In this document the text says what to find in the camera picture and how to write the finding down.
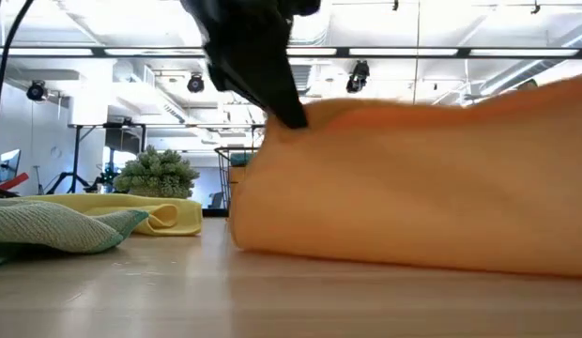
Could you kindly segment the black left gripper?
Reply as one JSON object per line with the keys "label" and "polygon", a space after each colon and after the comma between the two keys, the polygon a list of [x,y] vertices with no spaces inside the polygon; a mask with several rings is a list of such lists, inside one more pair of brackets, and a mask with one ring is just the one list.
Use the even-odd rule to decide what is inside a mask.
{"label": "black left gripper", "polygon": [[180,0],[195,20],[216,88],[233,91],[289,129],[308,126],[286,57],[296,16],[319,0]]}

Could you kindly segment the yellow microfiber towel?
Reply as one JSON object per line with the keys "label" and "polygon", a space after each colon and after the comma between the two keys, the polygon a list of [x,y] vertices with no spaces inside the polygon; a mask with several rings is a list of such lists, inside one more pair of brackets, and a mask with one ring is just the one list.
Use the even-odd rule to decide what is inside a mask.
{"label": "yellow microfiber towel", "polygon": [[145,197],[123,193],[72,193],[20,197],[20,200],[51,202],[88,216],[122,210],[140,210],[148,218],[133,233],[152,237],[195,236],[202,229],[202,206],[187,199]]}

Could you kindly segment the light green microfiber towel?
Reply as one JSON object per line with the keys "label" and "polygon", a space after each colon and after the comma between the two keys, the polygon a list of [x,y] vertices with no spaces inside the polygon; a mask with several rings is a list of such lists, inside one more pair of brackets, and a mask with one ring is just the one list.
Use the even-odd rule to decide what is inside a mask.
{"label": "light green microfiber towel", "polygon": [[51,202],[0,199],[0,265],[30,248],[102,253],[127,239],[148,217],[141,210],[87,216]]}

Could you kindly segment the green artificial plant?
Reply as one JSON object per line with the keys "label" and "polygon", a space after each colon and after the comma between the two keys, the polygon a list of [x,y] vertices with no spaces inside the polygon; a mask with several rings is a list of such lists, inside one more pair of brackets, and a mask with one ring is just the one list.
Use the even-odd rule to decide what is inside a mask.
{"label": "green artificial plant", "polygon": [[192,196],[194,181],[199,177],[190,162],[178,152],[172,149],[158,151],[148,146],[135,160],[126,162],[114,184],[118,192],[187,199]]}

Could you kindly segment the black metal stand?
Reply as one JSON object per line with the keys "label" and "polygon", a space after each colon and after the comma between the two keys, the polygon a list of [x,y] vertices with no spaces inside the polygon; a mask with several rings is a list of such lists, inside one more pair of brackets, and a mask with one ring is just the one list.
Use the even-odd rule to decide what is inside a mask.
{"label": "black metal stand", "polygon": [[71,183],[69,189],[67,190],[67,193],[76,193],[78,185],[81,185],[85,192],[92,192],[98,186],[98,183],[94,182],[92,184],[89,184],[85,179],[79,176],[79,158],[81,142],[90,132],[96,129],[123,131],[124,129],[138,128],[141,130],[139,150],[144,151],[146,149],[147,124],[144,123],[106,122],[103,124],[93,124],[93,125],[70,124],[69,127],[75,129],[75,141],[71,171],[62,172],[58,174],[56,176],[55,183],[51,186],[51,188],[48,191],[45,192],[45,194],[55,194],[61,182],[65,180],[67,177],[71,178]]}

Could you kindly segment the tilted computer monitor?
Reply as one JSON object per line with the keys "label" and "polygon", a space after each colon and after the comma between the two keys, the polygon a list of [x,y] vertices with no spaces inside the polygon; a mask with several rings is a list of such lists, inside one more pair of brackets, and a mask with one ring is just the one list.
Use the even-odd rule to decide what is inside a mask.
{"label": "tilted computer monitor", "polygon": [[0,183],[14,179],[18,174],[21,150],[14,149],[0,156]]}

